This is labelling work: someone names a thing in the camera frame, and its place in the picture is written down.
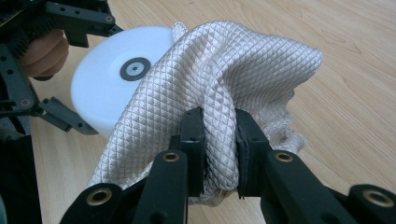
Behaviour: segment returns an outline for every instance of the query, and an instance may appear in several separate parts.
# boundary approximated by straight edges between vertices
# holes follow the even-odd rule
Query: beige textured fabric
[[[127,188],[148,175],[155,155],[178,134],[185,111],[204,109],[209,168],[205,193],[191,203],[219,204],[238,184],[235,108],[249,112],[273,149],[296,153],[304,138],[290,128],[293,89],[317,71],[317,49],[263,35],[232,21],[187,31],[174,25],[177,42],[151,68],[125,108],[90,185]]]

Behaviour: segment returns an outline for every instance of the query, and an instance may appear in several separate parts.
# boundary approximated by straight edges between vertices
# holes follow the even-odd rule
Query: wood grain surface
[[[232,20],[265,34],[283,35],[320,49],[318,72],[290,101],[293,128],[308,140],[299,156],[323,184],[347,193],[370,183],[396,192],[396,2],[391,0],[109,0],[118,26],[190,29]],[[90,36],[90,49],[103,38]],[[71,47],[63,70],[34,82],[40,98],[73,107],[70,81],[90,49]],[[106,139],[64,133],[31,119],[44,223],[58,223],[84,190]],[[264,223],[259,199],[236,194],[220,206],[190,206],[189,223]]]

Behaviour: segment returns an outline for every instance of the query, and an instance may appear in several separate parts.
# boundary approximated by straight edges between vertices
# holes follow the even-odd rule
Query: human hand
[[[64,32],[53,30],[29,45],[21,57],[21,66],[28,77],[51,77],[64,66],[68,49]]]

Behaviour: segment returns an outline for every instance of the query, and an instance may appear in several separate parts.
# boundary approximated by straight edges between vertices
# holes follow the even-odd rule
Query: white towel
[[[176,43],[142,79],[89,185],[127,188],[146,177],[155,155],[179,134],[183,113],[200,106],[209,167],[205,192],[190,202],[217,205],[238,185],[234,109],[253,116],[273,149],[297,153],[305,139],[290,128],[286,105],[293,89],[317,71],[321,53],[232,21],[190,31],[179,22],[173,32]]]

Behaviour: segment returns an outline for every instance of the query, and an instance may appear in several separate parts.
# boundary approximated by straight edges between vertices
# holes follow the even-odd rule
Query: white round object
[[[138,27],[115,34],[78,65],[71,84],[77,113],[108,138],[149,68],[173,45],[172,29]]]

